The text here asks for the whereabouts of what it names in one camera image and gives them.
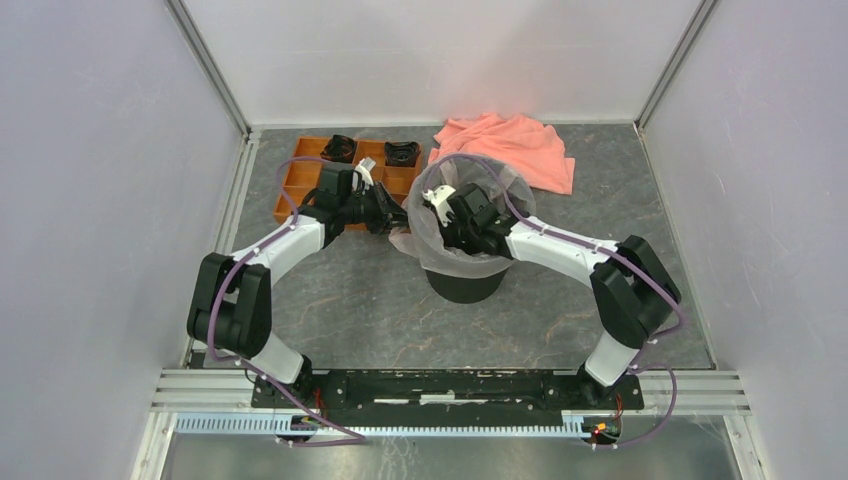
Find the pink plastic trash bag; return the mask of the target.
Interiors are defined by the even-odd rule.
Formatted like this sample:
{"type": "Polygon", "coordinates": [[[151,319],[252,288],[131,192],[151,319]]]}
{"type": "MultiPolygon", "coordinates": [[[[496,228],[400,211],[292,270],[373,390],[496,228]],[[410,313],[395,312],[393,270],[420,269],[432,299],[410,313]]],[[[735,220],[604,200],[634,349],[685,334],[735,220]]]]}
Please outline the pink plastic trash bag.
{"type": "Polygon", "coordinates": [[[517,168],[482,154],[448,154],[431,163],[413,181],[404,201],[409,231],[392,230],[392,245],[416,258],[423,269],[452,277],[482,279],[509,269],[513,265],[510,259],[447,247],[436,214],[425,205],[424,192],[440,185],[457,189],[467,184],[480,186],[501,213],[507,210],[505,196],[521,213],[536,212],[528,178],[517,168]]]}

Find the black trash bin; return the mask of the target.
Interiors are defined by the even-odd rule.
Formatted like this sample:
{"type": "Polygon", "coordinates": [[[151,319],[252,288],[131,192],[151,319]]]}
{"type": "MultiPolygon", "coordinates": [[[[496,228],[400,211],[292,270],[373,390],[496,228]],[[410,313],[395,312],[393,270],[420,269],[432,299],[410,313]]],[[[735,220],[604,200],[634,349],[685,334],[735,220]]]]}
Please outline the black trash bin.
{"type": "Polygon", "coordinates": [[[508,269],[484,278],[463,278],[424,270],[430,287],[443,299],[457,304],[478,303],[501,286],[508,269]]]}

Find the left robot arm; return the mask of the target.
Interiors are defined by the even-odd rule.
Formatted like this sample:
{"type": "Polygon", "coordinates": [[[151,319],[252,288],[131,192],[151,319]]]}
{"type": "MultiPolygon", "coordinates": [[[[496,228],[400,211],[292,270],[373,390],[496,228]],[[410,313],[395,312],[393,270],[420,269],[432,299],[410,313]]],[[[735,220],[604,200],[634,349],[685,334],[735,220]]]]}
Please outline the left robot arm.
{"type": "Polygon", "coordinates": [[[298,263],[359,224],[383,235],[406,227],[408,217],[382,183],[350,165],[325,164],[316,186],[272,233],[233,254],[203,258],[188,335],[215,359],[242,360],[275,379],[275,392],[288,406],[306,405],[314,394],[311,363],[273,333],[272,289],[298,263]]]}

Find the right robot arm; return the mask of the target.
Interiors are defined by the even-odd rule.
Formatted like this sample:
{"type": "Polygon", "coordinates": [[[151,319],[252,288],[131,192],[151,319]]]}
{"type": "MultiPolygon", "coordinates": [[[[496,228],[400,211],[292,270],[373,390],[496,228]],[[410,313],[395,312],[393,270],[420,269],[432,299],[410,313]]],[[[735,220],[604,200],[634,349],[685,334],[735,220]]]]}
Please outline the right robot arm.
{"type": "Polygon", "coordinates": [[[641,237],[607,241],[582,236],[520,212],[507,201],[499,209],[476,184],[440,185],[423,195],[445,243],[556,271],[588,287],[603,334],[581,367],[580,400],[602,408],[618,393],[617,382],[680,310],[680,292],[652,247],[641,237]]]}

